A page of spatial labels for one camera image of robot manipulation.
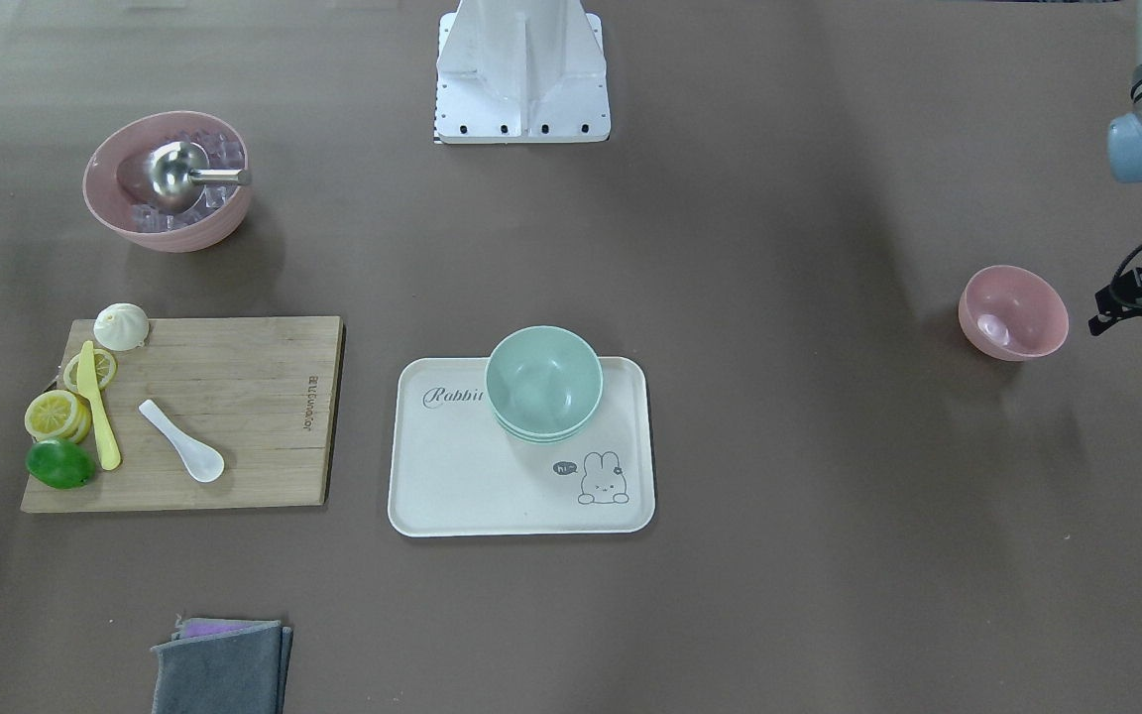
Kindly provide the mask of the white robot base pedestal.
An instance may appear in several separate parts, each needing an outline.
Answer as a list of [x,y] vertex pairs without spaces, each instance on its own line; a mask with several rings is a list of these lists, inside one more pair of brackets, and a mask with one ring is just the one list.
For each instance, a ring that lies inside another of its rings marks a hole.
[[432,136],[576,144],[612,134],[606,45],[580,1],[461,1],[439,19]]

